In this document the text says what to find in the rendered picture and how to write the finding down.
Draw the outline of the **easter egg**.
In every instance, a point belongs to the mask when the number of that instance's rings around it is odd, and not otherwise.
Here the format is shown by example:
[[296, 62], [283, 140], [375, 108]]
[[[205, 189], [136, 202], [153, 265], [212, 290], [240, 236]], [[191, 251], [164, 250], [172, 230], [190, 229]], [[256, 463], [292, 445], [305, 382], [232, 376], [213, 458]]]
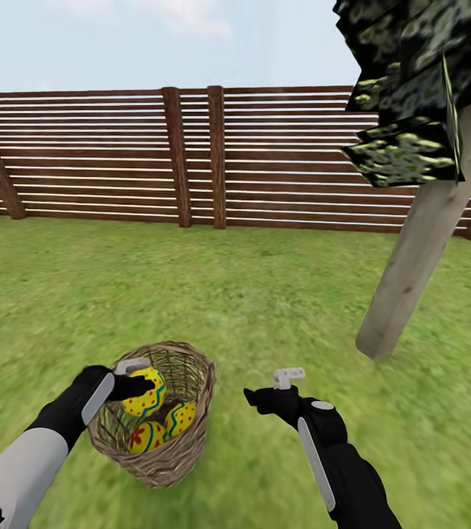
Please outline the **easter egg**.
[[193, 423], [195, 410], [197, 410], [197, 406], [188, 401], [179, 404], [179, 406], [174, 407], [174, 409], [168, 413], [166, 419], [162, 423], [170, 439], [175, 439], [177, 436], [181, 435], [182, 431]]
[[134, 417], [136, 420], [147, 420], [158, 413], [158, 409], [166, 399], [168, 387], [164, 376], [159, 369], [152, 367], [144, 370], [138, 370], [131, 373], [131, 377], [144, 375], [145, 381], [151, 379], [155, 383], [155, 389], [148, 390], [143, 396], [131, 397], [122, 400], [125, 414]]
[[129, 440], [129, 451], [131, 453], [146, 453], [155, 447], [168, 442], [170, 437], [163, 423], [146, 420], [136, 426]]

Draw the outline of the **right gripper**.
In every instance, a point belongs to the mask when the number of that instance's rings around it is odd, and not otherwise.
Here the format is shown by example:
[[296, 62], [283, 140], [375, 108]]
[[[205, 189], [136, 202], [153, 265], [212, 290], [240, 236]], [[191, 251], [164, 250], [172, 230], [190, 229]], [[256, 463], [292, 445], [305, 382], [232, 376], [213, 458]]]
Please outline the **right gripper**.
[[284, 416], [284, 408], [291, 397], [298, 396], [298, 387], [291, 385], [291, 389], [285, 390], [271, 387], [259, 389], [255, 392], [244, 388], [244, 395], [250, 406], [257, 406], [257, 411], [261, 415], [277, 414], [287, 422]]

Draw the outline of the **wicker basket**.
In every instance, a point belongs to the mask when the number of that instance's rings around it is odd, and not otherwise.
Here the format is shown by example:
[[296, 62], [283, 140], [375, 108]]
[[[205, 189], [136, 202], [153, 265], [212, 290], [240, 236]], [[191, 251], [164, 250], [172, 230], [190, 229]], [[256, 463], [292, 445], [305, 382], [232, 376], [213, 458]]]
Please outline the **wicker basket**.
[[149, 489], [170, 489], [195, 469], [206, 449], [210, 403], [217, 378], [216, 362], [209, 362], [204, 352], [189, 342], [162, 341], [130, 350], [109, 369], [115, 373], [118, 362], [141, 355], [150, 359], [153, 369], [159, 368], [169, 388], [158, 414], [150, 417], [150, 421], [163, 422], [174, 407], [189, 401], [197, 406], [193, 423], [181, 435], [159, 447], [146, 453], [131, 453], [129, 440], [135, 421], [134, 417], [128, 417], [123, 422], [125, 410], [120, 401], [104, 403], [87, 431], [98, 452], [128, 470]]

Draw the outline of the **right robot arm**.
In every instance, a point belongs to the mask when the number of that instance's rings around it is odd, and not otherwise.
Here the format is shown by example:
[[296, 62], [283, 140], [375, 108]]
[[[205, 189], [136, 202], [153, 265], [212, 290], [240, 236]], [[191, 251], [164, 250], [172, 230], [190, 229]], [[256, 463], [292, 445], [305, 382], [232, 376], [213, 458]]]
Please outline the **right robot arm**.
[[277, 369], [271, 388], [244, 388], [250, 406], [261, 415], [277, 414], [299, 433], [329, 516], [338, 529], [402, 529], [386, 504], [375, 468], [348, 443], [343, 418], [330, 403], [298, 396], [291, 380], [306, 377], [302, 367]]

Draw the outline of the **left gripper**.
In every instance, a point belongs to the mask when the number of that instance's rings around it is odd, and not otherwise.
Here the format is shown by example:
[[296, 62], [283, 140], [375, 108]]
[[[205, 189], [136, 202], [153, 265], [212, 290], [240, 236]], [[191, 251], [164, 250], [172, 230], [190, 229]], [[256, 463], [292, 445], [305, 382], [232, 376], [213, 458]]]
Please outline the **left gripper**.
[[123, 381], [123, 389], [115, 399], [112, 399], [112, 402], [120, 402], [131, 397], [143, 396], [148, 390], [155, 389], [156, 386], [151, 379], [145, 381], [144, 375], [130, 378], [121, 376], [121, 380]]

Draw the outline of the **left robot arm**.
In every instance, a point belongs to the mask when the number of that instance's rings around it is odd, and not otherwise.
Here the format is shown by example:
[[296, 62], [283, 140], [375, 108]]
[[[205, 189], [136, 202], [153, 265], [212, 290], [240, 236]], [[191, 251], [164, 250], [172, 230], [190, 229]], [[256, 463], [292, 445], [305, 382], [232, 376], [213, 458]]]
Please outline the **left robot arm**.
[[0, 529], [27, 529], [48, 488], [82, 431], [104, 403], [143, 396], [155, 389], [144, 375], [146, 356], [118, 362], [117, 370], [85, 366], [73, 384], [0, 455]]

